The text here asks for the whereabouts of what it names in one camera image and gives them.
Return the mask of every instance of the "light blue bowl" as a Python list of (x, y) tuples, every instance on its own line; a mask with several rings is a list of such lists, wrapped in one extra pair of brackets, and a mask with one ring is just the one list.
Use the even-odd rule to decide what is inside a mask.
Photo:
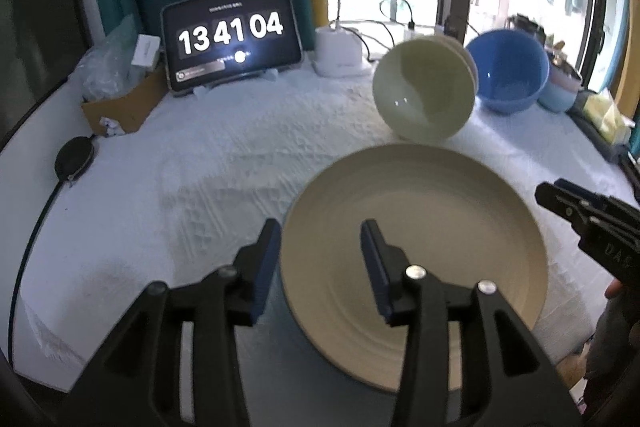
[(535, 103), (549, 77), (540, 43), (520, 30), (493, 30), (466, 48), (478, 66), (478, 98), (491, 110), (511, 114)]
[(540, 93), (538, 103), (549, 111), (565, 112), (571, 109), (577, 96), (578, 93), (576, 92), (567, 91), (552, 82), (547, 82), (542, 93)]

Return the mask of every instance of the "cardboard box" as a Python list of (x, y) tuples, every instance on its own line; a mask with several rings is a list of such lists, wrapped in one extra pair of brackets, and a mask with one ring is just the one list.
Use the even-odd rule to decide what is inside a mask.
[(158, 105), (167, 93), (168, 87), (164, 74), (164, 65), (147, 75), (131, 92), (113, 100), (98, 100), (82, 104), (84, 116), (91, 130), (106, 136), (107, 129), (100, 125), (100, 118), (107, 117), (120, 123), (126, 133), (135, 132), (144, 123), (149, 113)]

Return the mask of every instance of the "beige plate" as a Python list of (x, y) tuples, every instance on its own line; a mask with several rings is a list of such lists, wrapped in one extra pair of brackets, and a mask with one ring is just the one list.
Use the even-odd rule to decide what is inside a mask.
[[(396, 391), (405, 328), (378, 315), (360, 252), (360, 224), (378, 220), (391, 245), (444, 282), (498, 284), (529, 328), (546, 298), (545, 245), (529, 209), (471, 158), (398, 144), (347, 156), (316, 177), (287, 216), (280, 262), (287, 301), (311, 342), (349, 375)], [(450, 336), (450, 387), (460, 338)]]

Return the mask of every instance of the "white lamp base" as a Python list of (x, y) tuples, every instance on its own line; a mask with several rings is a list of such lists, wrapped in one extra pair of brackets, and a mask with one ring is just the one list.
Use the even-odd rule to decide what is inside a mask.
[(362, 40), (345, 28), (316, 29), (314, 69), (320, 76), (337, 78), (369, 73), (371, 65), (362, 57)]

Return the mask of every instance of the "tablet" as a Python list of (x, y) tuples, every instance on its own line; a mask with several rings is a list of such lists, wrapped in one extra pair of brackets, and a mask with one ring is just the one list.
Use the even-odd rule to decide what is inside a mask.
[(174, 93), (302, 60), (291, 0), (185, 0), (163, 8), (161, 23)]

